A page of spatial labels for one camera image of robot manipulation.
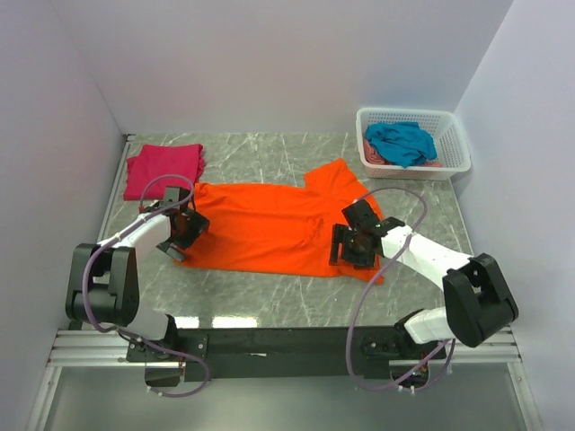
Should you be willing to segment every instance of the orange t-shirt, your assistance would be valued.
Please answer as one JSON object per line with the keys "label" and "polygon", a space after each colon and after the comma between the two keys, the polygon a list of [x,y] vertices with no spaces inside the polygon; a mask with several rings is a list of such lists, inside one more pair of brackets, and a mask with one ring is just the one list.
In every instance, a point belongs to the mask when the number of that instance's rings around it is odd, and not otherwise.
{"label": "orange t-shirt", "polygon": [[210,225],[182,265],[367,281],[376,269],[329,264],[333,225],[346,224],[341,210],[366,192],[342,159],[308,172],[304,188],[196,184],[196,207]]}

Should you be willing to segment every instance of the blue towel in basket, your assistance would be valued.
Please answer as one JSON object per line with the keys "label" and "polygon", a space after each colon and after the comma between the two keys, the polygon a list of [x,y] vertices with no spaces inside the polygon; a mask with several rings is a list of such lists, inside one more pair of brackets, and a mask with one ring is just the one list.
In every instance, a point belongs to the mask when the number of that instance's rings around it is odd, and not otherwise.
{"label": "blue towel in basket", "polygon": [[404,168],[438,158],[433,137],[415,121],[372,124],[366,139],[384,159]]}

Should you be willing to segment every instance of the teal garment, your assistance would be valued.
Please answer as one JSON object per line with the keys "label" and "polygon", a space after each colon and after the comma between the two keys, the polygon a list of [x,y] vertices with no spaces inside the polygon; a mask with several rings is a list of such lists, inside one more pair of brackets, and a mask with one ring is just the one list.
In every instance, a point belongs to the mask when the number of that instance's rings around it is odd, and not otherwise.
{"label": "teal garment", "polygon": [[384,159],[404,168],[438,158],[433,137],[415,121],[372,124],[366,139]]}

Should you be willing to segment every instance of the table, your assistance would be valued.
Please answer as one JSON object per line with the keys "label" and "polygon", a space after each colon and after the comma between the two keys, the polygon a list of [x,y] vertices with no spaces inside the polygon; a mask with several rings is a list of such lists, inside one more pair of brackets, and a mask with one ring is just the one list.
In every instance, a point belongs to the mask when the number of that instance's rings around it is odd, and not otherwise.
{"label": "table", "polygon": [[[358,156],[354,134],[169,134],[131,136],[125,157],[143,144],[205,147],[202,181],[266,182],[304,186],[303,175],[339,157],[368,189],[397,185],[419,192],[429,214],[419,232],[448,248],[471,253],[464,222],[450,181],[369,179]],[[137,215],[137,202],[124,201],[126,164],[105,221],[104,237],[126,227]],[[402,191],[383,191],[376,200],[386,216],[413,224],[418,200]],[[319,278],[184,268],[154,250],[139,261],[142,302],[177,318],[180,327],[345,326],[364,283],[351,277]],[[393,324],[418,308],[442,304],[442,294],[427,279],[402,265],[386,274],[367,299],[359,324]]]}

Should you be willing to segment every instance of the red folded cloth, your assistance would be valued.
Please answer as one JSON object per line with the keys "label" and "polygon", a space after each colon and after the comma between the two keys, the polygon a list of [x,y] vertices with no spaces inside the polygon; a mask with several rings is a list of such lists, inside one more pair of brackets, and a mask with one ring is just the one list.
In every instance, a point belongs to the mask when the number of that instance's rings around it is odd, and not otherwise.
{"label": "red folded cloth", "polygon": [[[384,159],[376,149],[369,144],[367,139],[363,138],[363,150],[366,155],[366,161],[371,164],[393,164],[388,160]],[[424,168],[442,168],[443,164],[440,162],[434,162],[432,160],[427,160],[424,164],[420,164],[420,167]]]}
{"label": "red folded cloth", "polygon": [[[128,179],[124,200],[139,200],[144,188],[151,180],[160,175],[177,173],[189,178],[194,183],[204,171],[206,162],[201,156],[202,144],[184,146],[144,145],[139,155],[126,160]],[[161,199],[166,186],[190,188],[184,180],[159,180],[147,191],[146,199]]]}

